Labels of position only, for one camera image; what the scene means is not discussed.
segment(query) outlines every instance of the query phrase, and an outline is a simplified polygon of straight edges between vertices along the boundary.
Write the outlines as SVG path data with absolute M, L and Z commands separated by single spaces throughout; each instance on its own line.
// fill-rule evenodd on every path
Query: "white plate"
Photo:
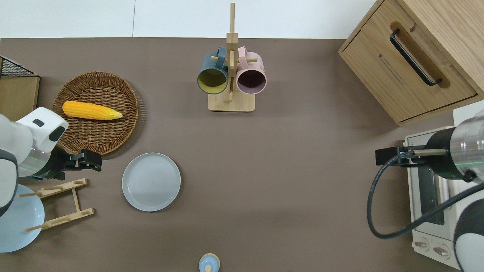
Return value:
M 0 217 L 0 252 L 12 252 L 30 244 L 39 235 L 40 228 L 24 232 L 26 228 L 44 223 L 44 206 L 38 196 L 18 197 L 33 193 L 21 184 L 8 210 Z
M 181 185 L 180 171 L 167 156 L 145 153 L 132 160 L 122 175 L 122 192 L 133 207 L 159 211 L 177 197 Z

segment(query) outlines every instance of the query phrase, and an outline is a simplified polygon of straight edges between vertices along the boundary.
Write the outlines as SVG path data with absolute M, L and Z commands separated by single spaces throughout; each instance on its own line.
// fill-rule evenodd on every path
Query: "wire basket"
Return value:
M 25 69 L 24 67 L 14 62 L 13 60 L 9 60 L 3 56 L 0 56 L 0 58 L 1 58 L 0 77 L 1 76 L 38 76 L 34 72 Z
M 114 120 L 90 120 L 65 115 L 62 105 L 79 101 L 107 106 L 122 113 Z M 89 149 L 101 155 L 119 148 L 134 131 L 139 104 L 133 88 L 123 78 L 108 72 L 90 72 L 71 79 L 57 94 L 52 111 L 69 123 L 59 140 L 68 151 Z

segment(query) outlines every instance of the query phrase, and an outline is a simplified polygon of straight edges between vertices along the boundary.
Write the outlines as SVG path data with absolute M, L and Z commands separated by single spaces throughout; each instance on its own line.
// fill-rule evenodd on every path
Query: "oven knob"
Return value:
M 449 259 L 451 257 L 449 248 L 444 244 L 440 245 L 440 247 L 434 247 L 434 251 L 444 257 L 444 259 Z
M 425 238 L 422 238 L 422 241 L 414 242 L 413 244 L 415 246 L 418 246 L 418 247 L 424 249 L 425 251 L 428 251 L 428 242 L 427 242 L 427 239 L 425 239 Z

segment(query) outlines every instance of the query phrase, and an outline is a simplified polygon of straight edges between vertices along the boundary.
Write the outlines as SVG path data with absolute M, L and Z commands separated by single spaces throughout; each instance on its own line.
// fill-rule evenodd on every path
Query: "corn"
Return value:
M 78 101 L 66 101 L 62 110 L 68 116 L 94 120 L 113 120 L 121 118 L 122 114 L 105 106 Z

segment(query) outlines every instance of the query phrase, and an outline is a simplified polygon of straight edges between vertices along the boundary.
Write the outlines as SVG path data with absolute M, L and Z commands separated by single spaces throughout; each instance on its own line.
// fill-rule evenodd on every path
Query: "dark teal mug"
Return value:
M 200 89 L 208 94 L 218 94 L 227 88 L 228 68 L 225 63 L 227 50 L 219 47 L 217 52 L 208 53 L 202 61 L 197 83 Z

